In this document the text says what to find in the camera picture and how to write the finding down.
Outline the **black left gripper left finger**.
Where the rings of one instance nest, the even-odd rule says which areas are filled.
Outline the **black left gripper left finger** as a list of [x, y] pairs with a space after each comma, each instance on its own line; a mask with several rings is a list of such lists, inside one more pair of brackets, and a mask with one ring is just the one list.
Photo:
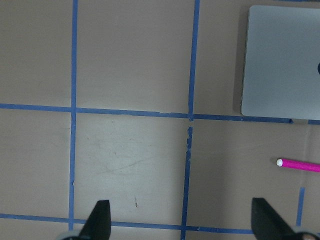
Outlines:
[[109, 200], [95, 204], [86, 223], [81, 229], [80, 240], [108, 240], [111, 236], [111, 209]]

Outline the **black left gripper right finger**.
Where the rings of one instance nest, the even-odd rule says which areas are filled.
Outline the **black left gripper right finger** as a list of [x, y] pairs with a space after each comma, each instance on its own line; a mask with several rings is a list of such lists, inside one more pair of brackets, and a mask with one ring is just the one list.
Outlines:
[[251, 201], [251, 230], [257, 240], [294, 240], [297, 235], [261, 197]]

